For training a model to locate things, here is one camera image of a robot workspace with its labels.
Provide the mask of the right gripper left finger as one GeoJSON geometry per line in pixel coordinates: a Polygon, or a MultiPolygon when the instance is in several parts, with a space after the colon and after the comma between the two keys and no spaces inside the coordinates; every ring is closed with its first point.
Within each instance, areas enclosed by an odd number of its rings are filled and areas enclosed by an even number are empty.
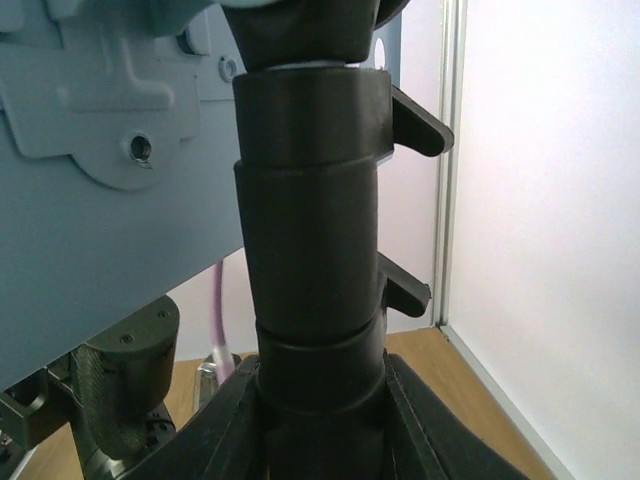
{"type": "Polygon", "coordinates": [[[258,411],[259,357],[249,355],[213,398],[128,479],[266,479],[258,411]]]}

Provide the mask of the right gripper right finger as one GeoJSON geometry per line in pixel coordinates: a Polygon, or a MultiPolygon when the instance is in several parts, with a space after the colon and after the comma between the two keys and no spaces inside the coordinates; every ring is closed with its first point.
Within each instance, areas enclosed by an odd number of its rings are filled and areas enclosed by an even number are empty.
{"type": "Polygon", "coordinates": [[[468,429],[399,355],[384,355],[384,479],[524,479],[468,429]]]}

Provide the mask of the light blue music stand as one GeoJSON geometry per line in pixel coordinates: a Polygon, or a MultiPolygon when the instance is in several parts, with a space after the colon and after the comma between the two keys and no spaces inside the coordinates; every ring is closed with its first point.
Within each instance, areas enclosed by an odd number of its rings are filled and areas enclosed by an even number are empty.
{"type": "Polygon", "coordinates": [[[377,165],[452,132],[366,66],[400,1],[5,1],[1,393],[237,249],[269,479],[384,479],[377,165]]]}

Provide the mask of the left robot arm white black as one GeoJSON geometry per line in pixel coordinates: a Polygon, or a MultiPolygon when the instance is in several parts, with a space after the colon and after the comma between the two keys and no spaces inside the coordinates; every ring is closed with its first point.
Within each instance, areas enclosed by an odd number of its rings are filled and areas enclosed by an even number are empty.
{"type": "Polygon", "coordinates": [[[2,478],[64,426],[86,479],[125,479],[166,445],[179,320],[162,296],[2,391],[2,478]]]}

